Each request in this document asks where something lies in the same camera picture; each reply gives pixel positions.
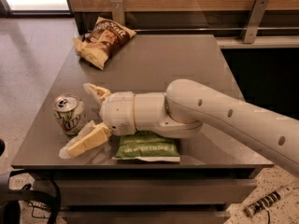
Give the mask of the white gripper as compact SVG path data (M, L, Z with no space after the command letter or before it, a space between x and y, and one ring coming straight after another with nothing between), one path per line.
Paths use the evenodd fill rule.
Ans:
M88 122L76 137L60 149L59 157L62 159L72 159L99 147L107 142L112 134L122 136L135 133L135 95L131 91L111 95L110 90L92 83L84 83L83 88L101 105L100 118L103 122Z

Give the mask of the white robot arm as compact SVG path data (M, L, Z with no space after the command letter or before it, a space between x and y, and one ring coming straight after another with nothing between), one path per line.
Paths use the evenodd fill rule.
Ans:
M204 124L229 134L286 171L299 173L299 120L282 116L188 79L172 81L165 92L112 93L86 83L100 105L102 122L90 122L59 153L75 158L112 135L150 131L168 138L196 135Z

